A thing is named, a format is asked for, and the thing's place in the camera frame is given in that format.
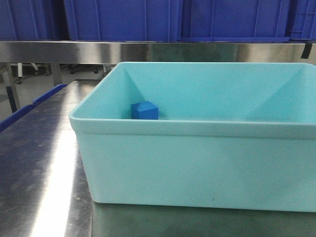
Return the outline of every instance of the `blue cube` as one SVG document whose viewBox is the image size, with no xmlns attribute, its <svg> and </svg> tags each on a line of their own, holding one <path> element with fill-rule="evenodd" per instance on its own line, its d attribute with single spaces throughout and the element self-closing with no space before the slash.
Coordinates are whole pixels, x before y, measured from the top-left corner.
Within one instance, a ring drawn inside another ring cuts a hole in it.
<svg viewBox="0 0 316 237">
<path fill-rule="evenodd" d="M 132 119 L 158 119 L 158 106 L 150 101 L 131 105 Z"/>
</svg>

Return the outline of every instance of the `caster wheel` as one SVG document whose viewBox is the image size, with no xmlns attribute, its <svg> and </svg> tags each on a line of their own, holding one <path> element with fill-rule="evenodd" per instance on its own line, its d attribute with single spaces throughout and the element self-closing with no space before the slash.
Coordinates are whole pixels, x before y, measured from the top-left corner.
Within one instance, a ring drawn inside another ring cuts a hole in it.
<svg viewBox="0 0 316 237">
<path fill-rule="evenodd" d="M 16 83 L 16 84 L 21 84 L 21 83 L 22 83 L 22 79 L 21 79 L 21 78 L 17 78 L 17 79 L 15 80 L 15 83 Z"/>
</svg>

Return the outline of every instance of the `table leg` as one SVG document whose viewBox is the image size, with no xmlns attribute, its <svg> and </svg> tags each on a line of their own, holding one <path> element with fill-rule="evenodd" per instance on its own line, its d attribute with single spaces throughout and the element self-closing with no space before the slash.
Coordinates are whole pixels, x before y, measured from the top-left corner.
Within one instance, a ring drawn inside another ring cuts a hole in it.
<svg viewBox="0 0 316 237">
<path fill-rule="evenodd" d="M 6 72 L 4 72 L 2 75 L 4 79 L 6 92 L 8 94 L 11 110 L 14 113 L 20 108 L 20 101 L 19 101 L 18 93 L 16 91 L 15 80 L 12 75 L 11 66 L 9 63 L 6 63 L 5 66 L 6 66 Z"/>
<path fill-rule="evenodd" d="M 51 72 L 53 75 L 54 85 L 62 84 L 63 81 L 61 79 L 60 65 L 59 63 L 51 63 Z"/>
<path fill-rule="evenodd" d="M 16 80 L 17 84 L 22 83 L 22 77 L 23 77 L 23 66 L 22 66 L 22 63 L 18 63 L 18 79 Z"/>
<path fill-rule="evenodd" d="M 103 76 L 106 76 L 115 65 L 112 64 L 103 64 Z"/>
<path fill-rule="evenodd" d="M 49 63 L 45 63 L 45 69 L 46 69 L 46 76 L 51 75 L 51 69 L 50 69 Z"/>
</svg>

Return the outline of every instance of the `light blue plastic bin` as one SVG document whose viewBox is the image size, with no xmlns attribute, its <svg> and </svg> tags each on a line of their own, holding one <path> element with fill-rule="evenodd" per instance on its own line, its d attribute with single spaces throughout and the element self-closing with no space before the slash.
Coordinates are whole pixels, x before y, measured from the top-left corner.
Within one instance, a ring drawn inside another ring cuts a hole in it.
<svg viewBox="0 0 316 237">
<path fill-rule="evenodd" d="M 313 65 L 120 63 L 70 121 L 96 202 L 316 211 Z"/>
</svg>

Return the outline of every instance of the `blue storage bin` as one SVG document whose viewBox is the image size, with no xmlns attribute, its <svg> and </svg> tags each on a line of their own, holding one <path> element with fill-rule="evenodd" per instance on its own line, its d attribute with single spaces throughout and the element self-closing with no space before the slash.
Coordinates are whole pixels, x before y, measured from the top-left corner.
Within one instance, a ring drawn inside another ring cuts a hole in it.
<svg viewBox="0 0 316 237">
<path fill-rule="evenodd" d="M 91 195 L 315 212 L 315 91 L 310 64 L 120 63 L 70 113 Z"/>
<path fill-rule="evenodd" d="M 182 0 L 65 0 L 72 40 L 177 41 Z"/>
<path fill-rule="evenodd" d="M 62 0 L 0 0 L 0 40 L 67 40 Z"/>
<path fill-rule="evenodd" d="M 182 41 L 286 42 L 290 0 L 184 0 Z"/>
<path fill-rule="evenodd" d="M 316 0 L 291 0 L 287 33 L 291 40 L 316 40 Z"/>
</svg>

